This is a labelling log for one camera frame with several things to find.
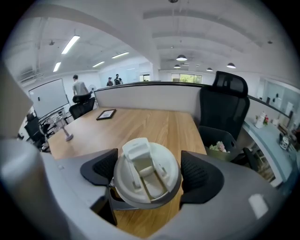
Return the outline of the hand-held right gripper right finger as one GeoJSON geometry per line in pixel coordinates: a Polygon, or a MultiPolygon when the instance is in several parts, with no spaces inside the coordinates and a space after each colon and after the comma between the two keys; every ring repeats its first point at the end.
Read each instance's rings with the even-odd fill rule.
{"type": "Polygon", "coordinates": [[[257,172],[200,153],[181,153],[178,214],[153,240],[256,240],[285,196],[257,172]]]}

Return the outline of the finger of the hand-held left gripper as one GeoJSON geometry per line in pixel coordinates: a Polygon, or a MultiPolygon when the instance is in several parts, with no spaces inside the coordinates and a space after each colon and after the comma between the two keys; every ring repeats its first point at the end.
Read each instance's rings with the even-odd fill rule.
{"type": "Polygon", "coordinates": [[[108,193],[100,197],[90,209],[110,224],[117,226],[114,210],[137,210],[138,208],[126,203],[118,194],[115,187],[109,187],[108,193]]]}

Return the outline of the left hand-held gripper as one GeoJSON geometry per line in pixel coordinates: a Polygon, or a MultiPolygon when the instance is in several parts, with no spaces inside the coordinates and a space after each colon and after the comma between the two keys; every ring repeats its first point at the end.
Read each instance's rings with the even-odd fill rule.
{"type": "Polygon", "coordinates": [[[68,240],[68,223],[50,188],[40,151],[17,135],[31,100],[0,65],[0,237],[68,240]]]}

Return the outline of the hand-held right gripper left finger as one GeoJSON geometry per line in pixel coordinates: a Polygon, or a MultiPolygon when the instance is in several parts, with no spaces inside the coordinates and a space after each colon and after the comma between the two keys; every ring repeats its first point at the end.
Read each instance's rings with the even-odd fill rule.
{"type": "Polygon", "coordinates": [[[42,154],[46,176],[68,224],[70,239],[137,239],[90,209],[108,193],[117,157],[117,150],[104,150],[59,161],[51,154],[42,154]]]}

